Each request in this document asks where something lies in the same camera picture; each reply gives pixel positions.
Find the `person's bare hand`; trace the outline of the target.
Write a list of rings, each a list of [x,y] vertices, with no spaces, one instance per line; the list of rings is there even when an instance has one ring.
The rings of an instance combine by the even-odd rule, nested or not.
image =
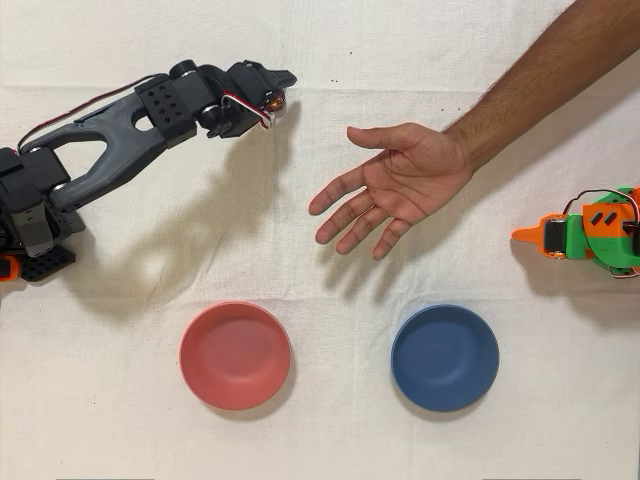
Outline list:
[[[474,173],[466,145],[448,131],[403,123],[349,127],[346,135],[352,144],[378,154],[334,178],[308,207],[317,216],[338,206],[316,231],[315,241],[325,245],[340,236],[335,250],[341,255],[383,225],[372,251],[374,259],[383,259],[412,227],[453,199]]]

